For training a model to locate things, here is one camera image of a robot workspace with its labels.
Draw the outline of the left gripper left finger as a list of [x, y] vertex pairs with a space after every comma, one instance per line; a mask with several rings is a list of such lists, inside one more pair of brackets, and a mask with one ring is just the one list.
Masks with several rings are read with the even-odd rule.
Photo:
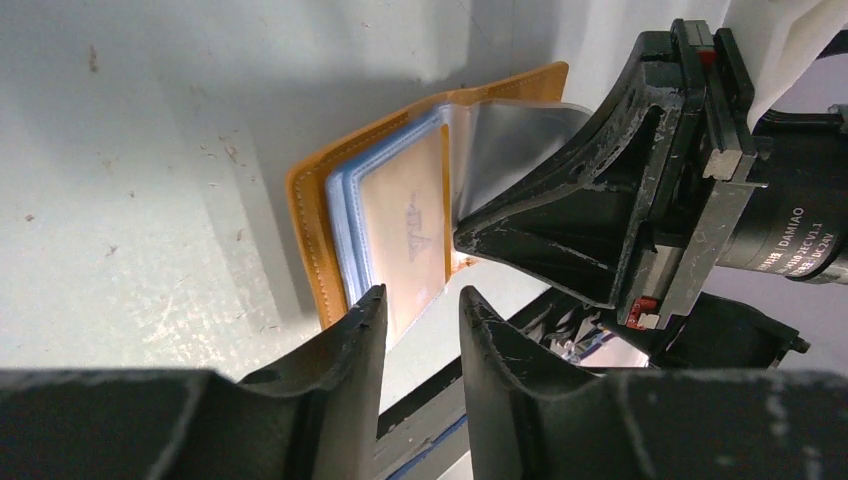
[[387, 292], [231, 381], [205, 369], [1, 374], [5, 479], [366, 479]]

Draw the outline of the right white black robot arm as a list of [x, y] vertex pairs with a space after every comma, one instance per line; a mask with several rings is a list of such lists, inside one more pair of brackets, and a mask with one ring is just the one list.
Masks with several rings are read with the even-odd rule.
[[728, 28], [641, 33], [565, 145], [459, 220], [455, 246], [548, 288], [520, 315], [577, 337], [578, 305], [658, 368], [765, 368], [799, 333], [704, 291], [715, 267], [847, 280], [847, 112], [768, 110]]

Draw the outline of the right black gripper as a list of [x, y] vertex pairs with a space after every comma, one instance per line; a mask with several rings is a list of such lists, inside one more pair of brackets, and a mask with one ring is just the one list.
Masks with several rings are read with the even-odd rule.
[[[668, 38], [696, 96], [683, 145], [671, 151], [681, 72], [634, 69], [611, 107], [458, 223], [457, 249], [617, 307], [617, 322], [637, 330], [689, 316], [717, 266], [845, 284], [846, 105], [771, 109], [749, 126], [754, 88], [732, 32], [678, 19]], [[658, 219], [622, 292], [651, 205]]]

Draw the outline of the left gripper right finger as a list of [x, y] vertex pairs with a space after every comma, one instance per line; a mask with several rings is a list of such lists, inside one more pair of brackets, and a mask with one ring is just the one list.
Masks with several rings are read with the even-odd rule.
[[815, 371], [595, 376], [459, 296], [477, 479], [843, 479], [847, 381]]

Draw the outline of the tan credit card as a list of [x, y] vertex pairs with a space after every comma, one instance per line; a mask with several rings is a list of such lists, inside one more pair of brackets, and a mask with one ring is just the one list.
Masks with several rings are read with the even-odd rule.
[[394, 346], [446, 284], [443, 135], [437, 126], [362, 179], [373, 267]]

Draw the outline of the orange card holder wallet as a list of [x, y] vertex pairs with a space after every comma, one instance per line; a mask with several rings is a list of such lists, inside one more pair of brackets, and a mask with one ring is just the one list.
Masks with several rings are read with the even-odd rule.
[[457, 223], [563, 147], [589, 111], [562, 99], [563, 61], [438, 93], [319, 149], [286, 193], [320, 323], [339, 321], [372, 286], [388, 291], [394, 345], [477, 257]]

